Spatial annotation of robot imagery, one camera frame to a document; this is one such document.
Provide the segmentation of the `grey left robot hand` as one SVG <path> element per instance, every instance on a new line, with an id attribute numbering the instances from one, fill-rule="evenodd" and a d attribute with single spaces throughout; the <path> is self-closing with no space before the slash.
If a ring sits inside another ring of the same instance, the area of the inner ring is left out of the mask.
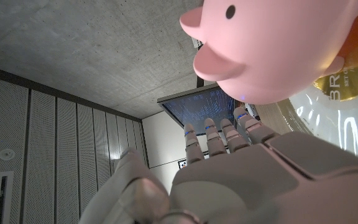
<path id="1" fill-rule="evenodd" d="M 278 134 L 234 110 L 204 122 L 208 156 L 184 128 L 186 167 L 167 190 L 134 148 L 81 223 L 358 223 L 358 157 L 301 132 Z"/>

